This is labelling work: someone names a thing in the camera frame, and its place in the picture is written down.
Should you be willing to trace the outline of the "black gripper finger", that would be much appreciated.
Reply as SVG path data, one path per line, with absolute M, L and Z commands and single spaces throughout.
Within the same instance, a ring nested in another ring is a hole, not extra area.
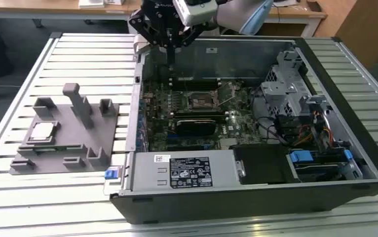
M 201 36 L 204 31 L 208 30 L 208 23 L 198 24 L 189 27 L 186 30 L 184 25 L 180 28 L 174 28 L 172 31 L 172 65 L 177 61 L 177 49 L 188 47 L 194 40 Z
M 129 23 L 135 28 L 137 32 L 154 45 L 161 46 L 166 50 L 168 65 L 172 65 L 172 36 L 169 32 L 160 32 L 154 29 L 150 19 L 146 17 L 142 9 L 139 9 L 131 16 Z

